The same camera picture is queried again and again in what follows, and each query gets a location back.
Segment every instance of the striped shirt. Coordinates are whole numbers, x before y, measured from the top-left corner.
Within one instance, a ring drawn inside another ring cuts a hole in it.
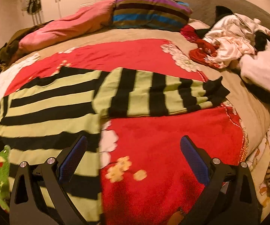
[[[64,189],[87,221],[98,221],[101,119],[168,116],[217,106],[229,93],[221,80],[203,83],[125,68],[105,72],[69,67],[35,78],[0,102],[0,139],[11,147],[10,189],[22,161],[43,163],[84,135],[88,149]]]

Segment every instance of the metal screw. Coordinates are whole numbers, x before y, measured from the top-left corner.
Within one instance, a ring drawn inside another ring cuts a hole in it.
[[[26,165],[27,165],[26,162],[22,162],[22,163],[20,164],[21,167],[25,167]]]
[[[219,164],[219,163],[220,163],[220,160],[219,160],[218,158],[214,158],[214,159],[213,159],[213,163],[214,163],[214,164]]]
[[[55,158],[54,157],[51,157],[47,160],[47,163],[49,164],[53,164],[55,162]]]
[[[241,162],[241,166],[244,167],[244,168],[246,168],[247,167],[246,162]]]

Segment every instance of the headboard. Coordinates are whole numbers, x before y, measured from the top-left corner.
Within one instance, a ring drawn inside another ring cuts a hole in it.
[[[208,25],[212,25],[215,20],[215,7],[225,6],[234,13],[239,13],[261,20],[261,25],[270,29],[270,14],[260,7],[246,0],[178,0],[189,3],[193,10],[192,19],[198,19]]]

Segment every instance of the red blanket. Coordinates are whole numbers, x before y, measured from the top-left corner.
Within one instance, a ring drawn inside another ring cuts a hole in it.
[[[146,39],[102,43],[56,53],[23,68],[6,94],[14,92],[34,77],[47,77],[67,65],[110,71],[116,67],[147,70],[176,77],[206,80],[201,71],[188,72],[175,64],[176,57],[163,52],[167,40]],[[180,151],[180,139],[188,135],[211,157],[237,165],[245,158],[245,145],[239,116],[231,106],[165,116],[112,119],[110,129],[118,135],[111,162],[129,156],[132,162],[120,182],[105,178],[110,164],[101,170],[103,212],[107,224],[166,224],[179,208],[188,212],[203,185],[194,177]],[[136,181],[138,170],[146,178]]]

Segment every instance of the striped pillow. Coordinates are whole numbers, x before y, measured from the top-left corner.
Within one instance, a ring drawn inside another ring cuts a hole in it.
[[[191,13],[188,3],[174,0],[116,0],[112,26],[179,32]]]

